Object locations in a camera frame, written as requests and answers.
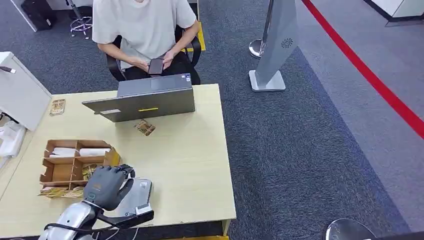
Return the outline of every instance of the laptop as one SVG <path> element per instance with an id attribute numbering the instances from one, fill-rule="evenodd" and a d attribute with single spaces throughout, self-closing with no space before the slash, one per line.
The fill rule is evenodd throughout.
<path id="1" fill-rule="evenodd" d="M 116 97 L 82 104 L 114 123 L 196 110 L 189 73 L 120 81 Z"/>

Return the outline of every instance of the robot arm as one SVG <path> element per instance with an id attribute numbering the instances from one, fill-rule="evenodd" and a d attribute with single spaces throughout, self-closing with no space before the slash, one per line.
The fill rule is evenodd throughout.
<path id="1" fill-rule="evenodd" d="M 122 217 L 103 215 L 105 210 L 112 211 L 118 207 L 132 189 L 135 175 L 134 169 L 126 164 L 118 167 L 98 167 L 84 188 L 83 201 L 69 206 L 60 215 L 57 223 L 47 224 L 39 240 L 91 240 L 91 234 L 94 232 L 113 227 L 131 228 L 152 220 L 154 211 L 150 207 L 149 198 L 146 203 L 135 207 L 135 214 Z M 93 230 L 97 219 L 111 226 Z"/>

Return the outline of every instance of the hand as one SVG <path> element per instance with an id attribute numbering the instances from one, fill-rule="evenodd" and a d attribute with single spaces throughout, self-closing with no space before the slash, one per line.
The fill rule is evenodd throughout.
<path id="1" fill-rule="evenodd" d="M 128 63 L 145 71 L 146 73 L 149 72 L 149 65 L 147 65 L 147 62 L 141 60 L 140 58 L 136 56 L 130 56 L 128 58 Z"/>
<path id="2" fill-rule="evenodd" d="M 165 56 L 163 57 L 163 70 L 171 66 L 171 63 L 176 55 L 177 55 L 177 52 L 174 52 L 173 50 L 169 50 L 165 54 Z"/>

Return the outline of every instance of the gray carpet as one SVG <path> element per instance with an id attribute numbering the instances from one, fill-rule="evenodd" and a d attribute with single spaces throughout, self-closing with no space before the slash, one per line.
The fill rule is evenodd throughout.
<path id="1" fill-rule="evenodd" d="M 363 0 L 313 0 L 376 75 L 424 119 L 424 25 L 385 27 Z M 424 141 L 387 104 L 301 1 L 299 47 L 412 231 L 424 231 Z"/>
<path id="2" fill-rule="evenodd" d="M 92 42 L 70 38 L 66 22 L 33 33 L 10 5 L 0 2 L 0 51 L 14 52 L 52 93 L 116 89 Z M 220 85 L 237 211 L 230 238 L 320 240 L 338 218 L 377 236 L 409 232 L 299 48 L 281 69 L 286 91 L 251 91 L 257 60 L 247 46 L 261 35 L 266 9 L 265 0 L 200 0 L 207 51 L 196 69 L 204 84 Z M 192 233 L 213 230 L 199 228 Z"/>

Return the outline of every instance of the person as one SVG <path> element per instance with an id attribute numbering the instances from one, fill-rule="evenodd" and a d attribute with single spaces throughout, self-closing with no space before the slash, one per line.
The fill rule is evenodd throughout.
<path id="1" fill-rule="evenodd" d="M 163 76 L 190 73 L 200 78 L 181 52 L 200 30 L 187 0 L 94 0 L 92 39 L 107 55 L 120 60 L 127 80 L 149 78 L 151 59 L 163 58 Z M 175 28 L 185 29 L 176 43 Z M 121 48 L 112 42 L 121 35 Z"/>

